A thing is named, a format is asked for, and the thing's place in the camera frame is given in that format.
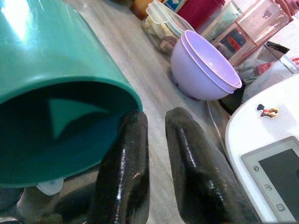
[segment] kitchen counter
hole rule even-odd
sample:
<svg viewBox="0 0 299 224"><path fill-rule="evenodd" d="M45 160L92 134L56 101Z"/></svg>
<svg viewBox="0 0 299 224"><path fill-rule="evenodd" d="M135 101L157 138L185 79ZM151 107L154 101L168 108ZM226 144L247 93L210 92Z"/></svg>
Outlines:
<svg viewBox="0 0 299 224"><path fill-rule="evenodd" d="M215 144L221 148L206 102L189 98L177 88L171 77L170 57L157 51L150 42L141 28L141 21L131 13L129 2L65 1L87 20L142 100L149 122L150 214L148 223L184 223L179 216L174 195L164 118L165 113L175 107L187 109ZM228 114L218 102L211 102L210 105L224 138ZM54 204L74 192L77 193L76 197L69 200L69 203L75 203L75 200L84 201L82 198L90 199L97 176L96 170L94 168L68 178L60 195L53 197L43 195L35 187L25 189L22 196L23 202L19 203L18 208L11 208L2 214L0 212L0 221L5 215L17 216L19 219L32 223L34 220L29 217L44 216L45 211L47 214L55 213ZM24 207L22 212L17 211L20 210L22 204ZM64 204L61 203L58 208L64 208Z"/></svg>

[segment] sticker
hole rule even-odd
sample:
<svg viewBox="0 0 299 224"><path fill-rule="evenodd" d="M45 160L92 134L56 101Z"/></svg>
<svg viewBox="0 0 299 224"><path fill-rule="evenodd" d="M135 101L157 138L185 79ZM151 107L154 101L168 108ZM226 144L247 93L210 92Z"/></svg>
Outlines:
<svg viewBox="0 0 299 224"><path fill-rule="evenodd" d="M264 105L259 104L256 108L257 111L261 111L261 114L258 118L270 118L273 119L278 116L278 109L277 108L265 108Z"/></svg>

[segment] stacked bowls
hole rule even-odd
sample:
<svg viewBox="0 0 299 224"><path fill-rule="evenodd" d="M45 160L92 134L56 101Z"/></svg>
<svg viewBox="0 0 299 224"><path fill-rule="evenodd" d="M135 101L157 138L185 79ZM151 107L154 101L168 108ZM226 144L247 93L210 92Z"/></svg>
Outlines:
<svg viewBox="0 0 299 224"><path fill-rule="evenodd" d="M228 60L194 31L181 35L171 55L173 79L187 95L217 100L241 88L241 80Z"/></svg>

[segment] teal cup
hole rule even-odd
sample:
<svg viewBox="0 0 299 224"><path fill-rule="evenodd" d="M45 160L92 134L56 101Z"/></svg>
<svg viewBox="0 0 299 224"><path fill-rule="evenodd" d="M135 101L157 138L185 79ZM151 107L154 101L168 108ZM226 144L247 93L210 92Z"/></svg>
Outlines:
<svg viewBox="0 0 299 224"><path fill-rule="evenodd" d="M69 5L0 8L0 187L54 184L100 163L121 117L142 110L137 93Z"/></svg>

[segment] bowl rim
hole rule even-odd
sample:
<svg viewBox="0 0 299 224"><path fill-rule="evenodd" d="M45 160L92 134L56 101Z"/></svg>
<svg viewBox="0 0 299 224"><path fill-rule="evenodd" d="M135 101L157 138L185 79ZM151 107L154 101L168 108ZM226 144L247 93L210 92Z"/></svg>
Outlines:
<svg viewBox="0 0 299 224"><path fill-rule="evenodd" d="M189 50L185 47L185 44L184 44L184 42L181 40L181 38L179 39L179 41L181 41L182 42L182 44L183 44L183 47L184 47L184 49L187 51L187 53L188 53L188 55L192 58L192 60L197 64L197 66L201 69L201 71L203 72L203 73L205 73L205 75L213 82L213 83L215 83L219 88L221 88L223 91L225 91L225 92L227 92L227 93L229 93L229 94L233 94L234 93L234 91L228 91L228 90L225 90L225 89L223 89L221 86L219 86L203 69L202 69L202 67L198 64L198 62L194 59L194 57L191 55L191 53L189 52Z"/></svg>
<svg viewBox="0 0 299 224"><path fill-rule="evenodd" d="M195 34L197 37L199 37L201 40L203 40L204 42L207 42L207 43L209 43L211 46L212 46L212 48L214 48L216 51L218 51L210 42L208 42L205 38L203 38L201 35L199 35L198 33L196 33L196 32L193 32L193 31L191 31L191 30L186 30L185 32L184 32L184 37L185 37L185 39L186 39L186 41L187 41L187 44L188 44L188 46L190 46L191 47L191 49L192 49L192 51L197 55L197 57L215 74L215 75L217 75L221 80L223 80L225 83L227 83L228 85L230 85L230 86L232 86L232 87L234 87L234 88L237 88L237 89L240 89L241 87L242 87L242 82L241 82L241 79L240 79L240 77L239 77L239 75L238 75L238 73L235 71L235 69L234 69L234 67L229 63L229 61L221 54L221 53L219 53L220 54L220 57L222 57L223 59L225 59L224 61L229 65L229 66L231 66L232 68L233 68L233 70L234 70L234 72L232 73L232 74L235 74L238 78L239 78L239 82L237 83L237 84L231 84L231 83L229 83L227 80L225 80L224 78L222 78L221 76L219 76L218 74L217 74L217 72L215 72L212 68L210 68L209 67L209 65L207 64L207 63L205 63L205 61L200 57L200 55L197 53L197 51L194 49L194 47L191 45L191 43L190 43L190 41L188 40L188 37L187 37L187 33L193 33L193 34Z"/></svg>

